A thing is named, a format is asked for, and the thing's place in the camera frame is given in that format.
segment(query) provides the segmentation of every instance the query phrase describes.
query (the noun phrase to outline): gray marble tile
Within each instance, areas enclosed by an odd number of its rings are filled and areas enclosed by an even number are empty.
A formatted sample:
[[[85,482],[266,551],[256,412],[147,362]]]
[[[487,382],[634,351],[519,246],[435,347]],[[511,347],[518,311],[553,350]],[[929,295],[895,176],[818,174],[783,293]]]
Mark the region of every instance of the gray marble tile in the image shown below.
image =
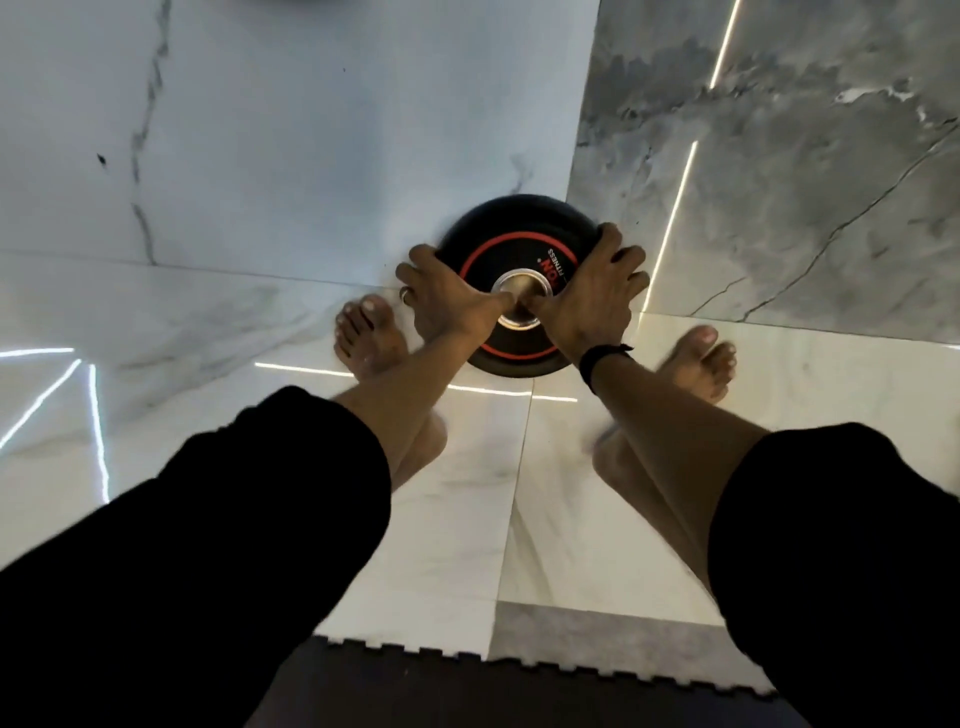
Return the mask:
[[[723,627],[500,601],[488,659],[633,672],[643,679],[773,691]]]
[[[960,6],[745,0],[718,63],[732,5],[604,0],[570,202],[652,312],[960,342]]]

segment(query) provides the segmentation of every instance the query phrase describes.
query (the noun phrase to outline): weight plate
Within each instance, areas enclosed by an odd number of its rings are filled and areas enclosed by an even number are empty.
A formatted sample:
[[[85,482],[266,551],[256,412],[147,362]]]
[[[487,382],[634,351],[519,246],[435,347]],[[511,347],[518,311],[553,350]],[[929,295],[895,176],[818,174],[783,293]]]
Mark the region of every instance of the weight plate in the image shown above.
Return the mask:
[[[599,239],[596,224],[574,207],[540,195],[512,195],[462,217],[444,237],[437,258],[480,291],[489,293],[514,274],[523,275],[524,282],[549,286],[556,296]],[[543,376],[569,364],[540,322],[527,313],[519,323],[522,326],[509,317],[501,319],[469,362],[509,377]]]

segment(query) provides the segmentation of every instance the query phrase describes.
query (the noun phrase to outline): plate center hole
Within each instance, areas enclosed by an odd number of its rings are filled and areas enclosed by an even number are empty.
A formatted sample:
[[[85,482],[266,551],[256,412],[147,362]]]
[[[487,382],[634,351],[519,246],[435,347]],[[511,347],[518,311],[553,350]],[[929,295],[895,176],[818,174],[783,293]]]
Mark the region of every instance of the plate center hole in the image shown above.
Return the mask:
[[[520,268],[505,273],[493,285],[493,292],[499,291],[508,291],[518,300],[530,293],[541,296],[553,295],[550,282],[541,273],[530,268]],[[500,317],[500,324],[516,331],[525,331],[539,326],[540,320],[522,303],[517,303],[512,310]]]

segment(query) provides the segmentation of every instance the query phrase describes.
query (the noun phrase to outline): dark spot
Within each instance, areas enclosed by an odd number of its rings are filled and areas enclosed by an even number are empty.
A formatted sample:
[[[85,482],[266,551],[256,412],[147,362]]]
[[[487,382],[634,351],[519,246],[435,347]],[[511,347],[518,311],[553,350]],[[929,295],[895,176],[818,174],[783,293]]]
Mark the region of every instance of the dark spot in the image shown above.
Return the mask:
[[[930,220],[926,230],[935,238],[937,238],[937,240],[940,240],[943,238],[944,232],[947,230],[947,220],[942,217]]]

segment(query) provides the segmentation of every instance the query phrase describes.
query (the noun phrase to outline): black bracelet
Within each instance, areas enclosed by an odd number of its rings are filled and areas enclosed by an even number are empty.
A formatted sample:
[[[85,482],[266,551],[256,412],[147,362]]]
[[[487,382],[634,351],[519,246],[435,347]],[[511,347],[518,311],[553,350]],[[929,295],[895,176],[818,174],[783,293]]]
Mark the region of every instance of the black bracelet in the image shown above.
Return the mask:
[[[614,353],[622,354],[630,358],[627,352],[632,352],[633,350],[633,347],[628,347],[626,344],[620,344],[620,346],[601,344],[598,347],[587,349],[587,353],[580,357],[580,376],[584,378],[584,383],[590,388],[590,392],[593,392],[593,384],[590,382],[593,379],[593,368],[600,359]]]

